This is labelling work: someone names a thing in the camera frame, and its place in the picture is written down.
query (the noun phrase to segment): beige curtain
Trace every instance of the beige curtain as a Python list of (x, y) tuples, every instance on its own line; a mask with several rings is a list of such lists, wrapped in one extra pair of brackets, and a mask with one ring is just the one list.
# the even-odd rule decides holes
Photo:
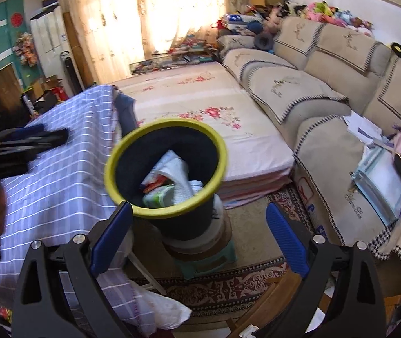
[(60, 0), (97, 82), (130, 76), (128, 65), (165, 52), (187, 34), (214, 42), (210, 27), (246, 0)]

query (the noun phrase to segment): trash can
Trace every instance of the trash can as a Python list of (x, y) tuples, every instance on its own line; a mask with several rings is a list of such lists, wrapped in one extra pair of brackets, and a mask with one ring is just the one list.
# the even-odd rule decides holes
[[(188, 179), (204, 188), (186, 201), (159, 209), (143, 204), (140, 183), (166, 153), (174, 151), (188, 165)], [(116, 204), (124, 199), (133, 214), (148, 219), (165, 236), (191, 240), (209, 227), (213, 196), (227, 165), (222, 137), (210, 126), (190, 119), (162, 119), (135, 129), (113, 149), (105, 166), (104, 182)]]

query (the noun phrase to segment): white sheet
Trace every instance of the white sheet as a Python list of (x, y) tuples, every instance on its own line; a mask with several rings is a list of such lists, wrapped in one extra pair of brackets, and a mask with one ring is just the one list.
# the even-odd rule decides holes
[(136, 99), (140, 125), (163, 117), (181, 117), (213, 127), (226, 142), (224, 181), (232, 181), (234, 190), (238, 180), (249, 179), (255, 186), (255, 179), (250, 178), (273, 174), (276, 181), (289, 174), (292, 151), (270, 119), (219, 63), (153, 72), (114, 84)]

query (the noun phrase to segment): carpet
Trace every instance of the carpet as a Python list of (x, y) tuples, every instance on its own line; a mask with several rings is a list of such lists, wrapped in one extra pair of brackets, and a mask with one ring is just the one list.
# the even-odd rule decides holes
[[(159, 233), (144, 219), (135, 219), (133, 251), (171, 297), (193, 310), (180, 330), (210, 330), (237, 319), (267, 289), (265, 281), (282, 275), (287, 263), (266, 224), (269, 202), (278, 202), (293, 219), (312, 230), (302, 201), (293, 184), (250, 204), (228, 210), (237, 262), (222, 271), (186, 281), (167, 254)], [(147, 281), (131, 264), (126, 274), (139, 284)]]

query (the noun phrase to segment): yellow rim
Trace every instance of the yellow rim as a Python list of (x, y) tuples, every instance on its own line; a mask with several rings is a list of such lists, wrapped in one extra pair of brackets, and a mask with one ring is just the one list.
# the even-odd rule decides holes
[(113, 149), (111, 155), (108, 158), (107, 164), (105, 166), (104, 182), (105, 187), (114, 201), (114, 203), (119, 204), (124, 201), (124, 198), (118, 191), (116, 187), (116, 165), (121, 154), (138, 138), (143, 137), (151, 131), (166, 128), (166, 127), (188, 127), (207, 135), (211, 141), (216, 146), (218, 151), (218, 165), (216, 167), (215, 173), (211, 177), (208, 184), (205, 185), (199, 193), (187, 199), (185, 202), (176, 204), (174, 206), (150, 209), (138, 207), (132, 205), (133, 214), (138, 217), (143, 217), (145, 219), (169, 219), (171, 217), (179, 216), (183, 213), (194, 210), (201, 203), (205, 202), (206, 199), (213, 196), (215, 191), (221, 185), (222, 178), (224, 177), (226, 167), (227, 167), (227, 150), (226, 145), (222, 137), (217, 133), (212, 127), (198, 122), (192, 119), (161, 119), (152, 122), (143, 127), (137, 128), (134, 131), (126, 135)]

